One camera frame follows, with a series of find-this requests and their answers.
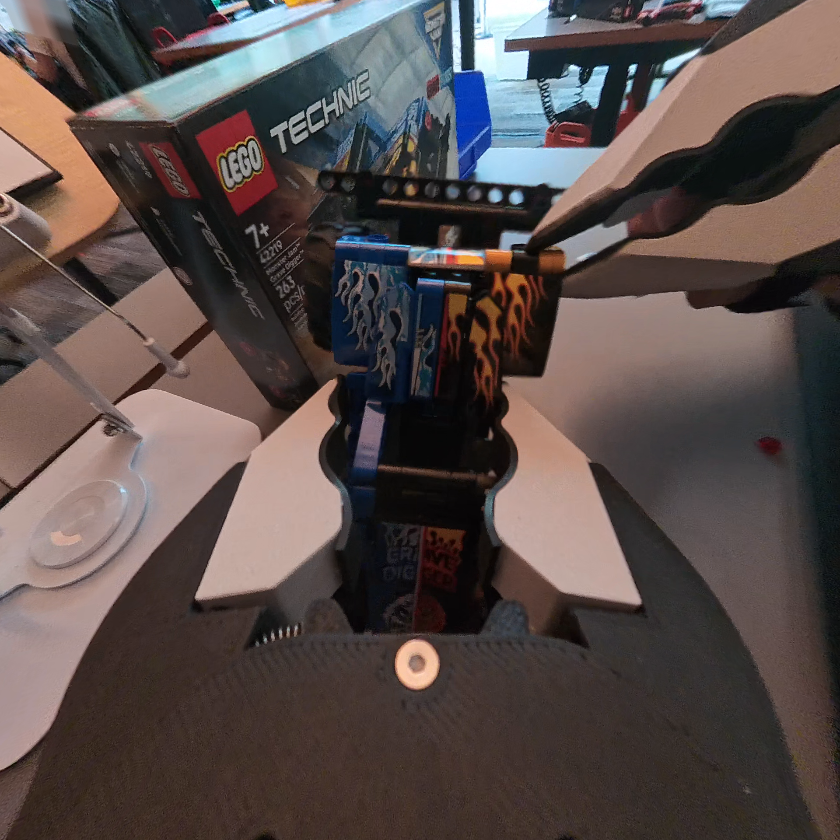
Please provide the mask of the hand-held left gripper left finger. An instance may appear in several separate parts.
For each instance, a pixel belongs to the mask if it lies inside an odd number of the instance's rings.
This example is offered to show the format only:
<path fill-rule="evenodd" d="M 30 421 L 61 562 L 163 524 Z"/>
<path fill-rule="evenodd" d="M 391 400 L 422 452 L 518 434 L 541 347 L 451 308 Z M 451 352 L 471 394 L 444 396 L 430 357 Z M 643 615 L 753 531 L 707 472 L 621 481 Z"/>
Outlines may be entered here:
<path fill-rule="evenodd" d="M 302 625 L 310 604 L 339 589 L 348 495 L 325 446 L 339 429 L 340 383 L 324 385 L 253 450 L 196 589 L 203 609 L 266 607 L 282 624 Z"/>

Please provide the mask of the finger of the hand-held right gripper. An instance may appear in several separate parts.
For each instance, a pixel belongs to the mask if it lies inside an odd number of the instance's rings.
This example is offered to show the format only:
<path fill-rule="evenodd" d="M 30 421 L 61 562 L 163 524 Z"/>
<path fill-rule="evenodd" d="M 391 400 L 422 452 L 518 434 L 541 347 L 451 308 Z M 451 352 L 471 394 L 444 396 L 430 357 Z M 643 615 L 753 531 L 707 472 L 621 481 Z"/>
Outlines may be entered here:
<path fill-rule="evenodd" d="M 533 229 L 531 250 L 639 213 L 764 109 L 838 88 L 839 2 L 749 2 Z"/>
<path fill-rule="evenodd" d="M 562 296 L 643 297 L 838 280 L 839 158 L 809 156 L 745 184 L 676 231 L 630 238 L 570 269 Z"/>

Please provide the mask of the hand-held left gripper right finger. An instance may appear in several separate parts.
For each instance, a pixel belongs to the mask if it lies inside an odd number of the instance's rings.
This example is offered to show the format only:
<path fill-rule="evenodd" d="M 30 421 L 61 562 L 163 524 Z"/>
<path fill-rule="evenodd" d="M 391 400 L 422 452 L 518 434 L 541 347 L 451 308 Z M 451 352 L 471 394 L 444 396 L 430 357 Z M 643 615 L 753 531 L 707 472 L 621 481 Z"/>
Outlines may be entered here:
<path fill-rule="evenodd" d="M 511 461 L 490 493 L 492 587 L 525 608 L 534 634 L 554 634 L 574 607 L 637 612 L 642 596 L 590 460 L 516 389 L 503 393 Z"/>

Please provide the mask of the toy brick monster truck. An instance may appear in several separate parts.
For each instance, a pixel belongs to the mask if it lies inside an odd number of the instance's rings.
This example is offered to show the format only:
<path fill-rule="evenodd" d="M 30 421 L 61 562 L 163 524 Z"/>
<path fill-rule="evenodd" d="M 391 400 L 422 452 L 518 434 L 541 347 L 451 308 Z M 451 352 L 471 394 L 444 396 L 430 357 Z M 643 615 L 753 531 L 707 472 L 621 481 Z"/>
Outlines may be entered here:
<path fill-rule="evenodd" d="M 335 599 L 355 631 L 475 633 L 499 594 L 495 496 L 517 451 L 505 378 L 540 377 L 565 257 L 497 247 L 545 185 L 322 170 L 353 221 L 313 230 L 316 343 L 341 368 L 323 464 L 343 504 Z"/>

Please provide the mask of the person's right hand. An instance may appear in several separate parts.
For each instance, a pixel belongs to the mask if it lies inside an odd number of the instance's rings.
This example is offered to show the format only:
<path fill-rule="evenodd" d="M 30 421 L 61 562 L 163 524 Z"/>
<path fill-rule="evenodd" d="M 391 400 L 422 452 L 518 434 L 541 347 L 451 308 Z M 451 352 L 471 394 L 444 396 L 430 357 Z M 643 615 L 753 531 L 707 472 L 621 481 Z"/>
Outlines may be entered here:
<path fill-rule="evenodd" d="M 651 238 L 669 235 L 684 219 L 695 212 L 700 197 L 675 186 L 657 198 L 652 205 L 628 220 L 630 238 Z"/>

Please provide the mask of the white tilted board stand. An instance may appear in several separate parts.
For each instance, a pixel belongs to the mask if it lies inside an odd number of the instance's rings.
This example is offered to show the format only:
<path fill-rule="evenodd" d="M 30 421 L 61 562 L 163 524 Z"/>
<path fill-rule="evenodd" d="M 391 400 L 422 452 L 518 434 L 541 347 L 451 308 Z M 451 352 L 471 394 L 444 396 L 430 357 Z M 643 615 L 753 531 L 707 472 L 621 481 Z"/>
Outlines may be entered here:
<path fill-rule="evenodd" d="M 129 419 L 107 417 L 37 353 L 2 384 L 1 767 L 54 724 L 91 640 L 128 583 L 184 517 L 261 442 L 239 416 L 156 388 L 119 397 L 150 362 L 142 339 L 101 309 L 68 340 L 47 337 L 22 299 L 107 228 L 106 186 L 67 127 L 69 109 L 2 58 L 2 132 L 63 171 L 64 183 L 14 199 L 2 233 L 2 327 L 11 314 L 48 357 L 61 356 Z"/>

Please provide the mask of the wooden table black legs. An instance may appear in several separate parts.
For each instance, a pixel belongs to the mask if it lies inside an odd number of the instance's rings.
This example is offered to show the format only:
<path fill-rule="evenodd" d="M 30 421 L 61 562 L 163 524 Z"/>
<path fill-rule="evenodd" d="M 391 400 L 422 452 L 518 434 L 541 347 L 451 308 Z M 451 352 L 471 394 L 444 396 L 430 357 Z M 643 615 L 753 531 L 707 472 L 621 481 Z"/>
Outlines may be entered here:
<path fill-rule="evenodd" d="M 636 68 L 631 87 L 633 108 L 641 112 L 648 103 L 655 68 L 702 47 L 727 22 L 726 18 L 713 18 L 645 26 L 550 17 L 544 10 L 506 38 L 505 52 L 528 54 L 529 80 L 560 78 L 567 65 L 606 67 L 590 139 L 591 147 L 604 148 L 616 135 L 630 69 Z"/>

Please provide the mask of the blue plastic bin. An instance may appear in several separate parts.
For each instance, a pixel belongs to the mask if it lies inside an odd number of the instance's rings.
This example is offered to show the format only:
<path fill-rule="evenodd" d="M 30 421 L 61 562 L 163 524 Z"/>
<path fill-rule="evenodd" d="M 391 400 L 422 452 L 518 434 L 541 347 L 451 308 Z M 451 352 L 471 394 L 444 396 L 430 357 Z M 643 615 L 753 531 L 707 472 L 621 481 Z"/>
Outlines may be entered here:
<path fill-rule="evenodd" d="M 458 176 L 461 181 L 476 171 L 491 146 L 492 127 L 487 84 L 479 70 L 455 73 Z"/>

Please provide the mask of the toy set cardboard box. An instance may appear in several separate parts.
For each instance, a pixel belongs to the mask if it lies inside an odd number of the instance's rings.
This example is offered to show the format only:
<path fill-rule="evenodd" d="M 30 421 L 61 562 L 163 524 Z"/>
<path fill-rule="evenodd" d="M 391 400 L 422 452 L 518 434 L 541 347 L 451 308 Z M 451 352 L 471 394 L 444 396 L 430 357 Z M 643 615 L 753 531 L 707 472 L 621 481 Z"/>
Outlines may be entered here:
<path fill-rule="evenodd" d="M 328 380 L 312 247 L 347 203 L 321 171 L 458 175 L 451 2 L 352 2 L 70 120 L 268 404 Z"/>

